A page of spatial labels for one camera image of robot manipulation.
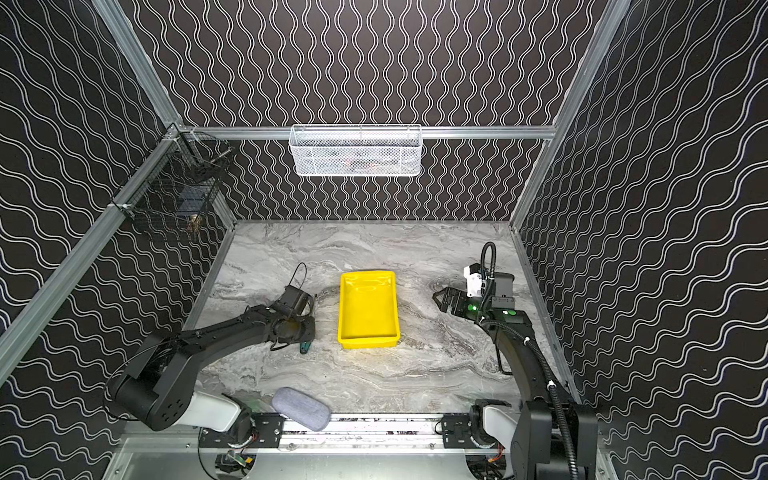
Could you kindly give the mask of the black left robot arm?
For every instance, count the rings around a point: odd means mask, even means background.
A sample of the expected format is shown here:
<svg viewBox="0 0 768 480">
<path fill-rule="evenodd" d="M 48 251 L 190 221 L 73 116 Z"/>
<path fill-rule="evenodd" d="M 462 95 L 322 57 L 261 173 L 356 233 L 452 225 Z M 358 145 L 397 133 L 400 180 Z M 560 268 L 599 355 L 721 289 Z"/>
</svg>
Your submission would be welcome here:
<svg viewBox="0 0 768 480">
<path fill-rule="evenodd" d="M 197 389 L 210 364 L 250 346 L 279 350 L 315 339 L 315 297 L 293 285 L 270 305 L 246 308 L 239 316 L 176 334 L 152 334 L 135 356 L 107 381 L 105 398 L 153 431 L 193 426 L 226 433 L 237 443 L 251 435 L 252 410 L 245 403 Z"/>
</svg>

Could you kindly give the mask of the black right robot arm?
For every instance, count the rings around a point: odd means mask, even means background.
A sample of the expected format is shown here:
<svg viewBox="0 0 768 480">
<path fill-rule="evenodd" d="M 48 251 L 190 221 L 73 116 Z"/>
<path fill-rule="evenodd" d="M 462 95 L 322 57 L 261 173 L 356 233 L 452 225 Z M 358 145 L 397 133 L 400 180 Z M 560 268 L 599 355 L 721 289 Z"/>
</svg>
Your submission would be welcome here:
<svg viewBox="0 0 768 480">
<path fill-rule="evenodd" d="M 502 448 L 512 479 L 595 479 L 598 425 L 557 379 L 528 315 L 509 297 L 484 300 L 453 287 L 432 295 L 438 309 L 468 320 L 492 340 L 521 395 L 517 414 L 501 401 L 478 401 L 471 415 L 480 445 Z"/>
</svg>

